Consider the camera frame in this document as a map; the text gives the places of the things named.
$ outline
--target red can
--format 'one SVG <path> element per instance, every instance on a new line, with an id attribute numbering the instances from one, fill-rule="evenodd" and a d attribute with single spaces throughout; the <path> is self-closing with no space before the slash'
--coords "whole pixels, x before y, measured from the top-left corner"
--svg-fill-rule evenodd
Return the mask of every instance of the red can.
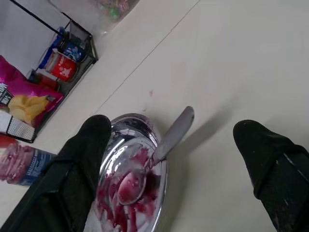
<path id="1" fill-rule="evenodd" d="M 53 52 L 45 69 L 55 77 L 69 81 L 76 72 L 76 63 L 60 53 Z"/>

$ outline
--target black wire rack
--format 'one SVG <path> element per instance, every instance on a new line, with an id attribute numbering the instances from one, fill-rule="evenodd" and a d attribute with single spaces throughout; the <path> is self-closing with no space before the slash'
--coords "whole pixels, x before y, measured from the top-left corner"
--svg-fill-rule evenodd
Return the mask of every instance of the black wire rack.
<path id="1" fill-rule="evenodd" d="M 66 18 L 68 18 L 69 22 L 64 28 L 66 30 L 69 30 L 70 32 L 69 37 L 64 36 L 63 33 L 60 33 L 58 30 L 54 29 L 52 26 L 50 26 L 48 23 L 46 23 L 41 18 L 36 16 L 30 10 L 26 9 L 23 5 L 18 3 L 16 0 L 10 0 L 10 1 L 14 3 L 16 6 L 18 6 L 19 8 L 21 8 L 26 13 L 28 13 L 30 16 L 34 17 L 40 23 L 45 25 L 51 31 L 59 35 L 65 42 L 72 43 L 73 45 L 77 46 L 85 54 L 85 57 L 82 59 L 82 61 L 77 63 L 77 66 L 78 66 L 77 71 L 74 74 L 74 77 L 70 81 L 64 82 L 60 79 L 57 79 L 58 85 L 59 85 L 59 92 L 62 93 L 64 97 L 60 102 L 58 102 L 58 104 L 55 106 L 55 108 L 52 111 L 45 113 L 42 121 L 37 127 L 34 128 L 31 125 L 28 125 L 14 118 L 13 116 L 11 116 L 7 130 L 5 133 L 2 133 L 2 134 L 5 134 L 9 137 L 13 137 L 20 141 L 24 141 L 27 143 L 33 143 L 36 137 L 38 136 L 39 132 L 41 131 L 41 129 L 46 125 L 48 120 L 61 106 L 63 101 L 69 96 L 69 94 L 72 92 L 74 87 L 82 80 L 82 78 L 85 76 L 88 70 L 97 62 L 98 56 L 96 53 L 96 49 L 94 46 L 94 41 L 93 41 L 93 37 L 91 33 L 85 30 L 82 26 L 76 23 L 73 19 L 71 19 L 65 13 L 62 13 L 62 14 Z M 71 39 L 72 37 L 78 37 L 80 40 L 84 42 L 84 44 L 86 44 L 86 46 L 81 47 L 80 44 L 76 43 L 76 40 Z"/>

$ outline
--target spoon handle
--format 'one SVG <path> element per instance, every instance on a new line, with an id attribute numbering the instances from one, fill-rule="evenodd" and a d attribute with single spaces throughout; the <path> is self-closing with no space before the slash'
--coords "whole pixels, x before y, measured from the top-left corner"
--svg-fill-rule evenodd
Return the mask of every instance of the spoon handle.
<path id="1" fill-rule="evenodd" d="M 194 120 L 194 110 L 187 106 L 164 135 L 153 153 L 154 165 L 164 160 L 167 154 L 176 146 L 190 129 Z"/>

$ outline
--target floor tile grout line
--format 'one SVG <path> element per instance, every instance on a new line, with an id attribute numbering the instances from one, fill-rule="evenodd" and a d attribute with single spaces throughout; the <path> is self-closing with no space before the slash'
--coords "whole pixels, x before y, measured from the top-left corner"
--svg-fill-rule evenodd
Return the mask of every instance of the floor tile grout line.
<path id="1" fill-rule="evenodd" d="M 100 107 L 94 112 L 96 114 L 100 108 L 114 95 L 114 93 L 123 85 L 123 83 L 135 72 L 135 70 L 152 54 L 152 52 L 168 37 L 169 34 L 177 27 L 177 25 L 187 16 L 187 14 L 200 2 L 201 0 L 198 0 L 191 9 L 173 26 L 173 28 L 169 31 L 169 33 L 151 50 L 151 52 L 139 63 L 139 65 L 123 80 L 123 82 L 111 93 L 111 95 L 100 105 Z"/>

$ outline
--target metal bowl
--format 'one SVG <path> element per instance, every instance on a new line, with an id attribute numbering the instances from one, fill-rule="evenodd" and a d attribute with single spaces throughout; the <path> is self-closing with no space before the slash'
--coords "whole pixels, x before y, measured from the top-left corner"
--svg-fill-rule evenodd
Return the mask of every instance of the metal bowl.
<path id="1" fill-rule="evenodd" d="M 126 114 L 112 121 L 112 136 L 100 168 L 98 188 L 102 193 L 98 191 L 95 200 L 96 214 L 103 232 L 153 232 L 155 230 L 166 193 L 168 177 L 166 161 L 160 162 L 152 169 L 153 176 L 155 176 L 153 182 L 156 184 L 152 183 L 151 191 L 155 196 L 152 196 L 151 200 L 148 196 L 144 196 L 134 205 L 121 206 L 112 189 L 121 181 L 125 173 L 135 165 L 140 165 L 136 163 L 137 154 L 140 155 L 146 151 L 146 157 L 142 159 L 148 158 L 154 152 L 160 139 L 156 127 L 143 115 Z M 122 213 L 118 212 L 119 207 L 123 207 Z"/>

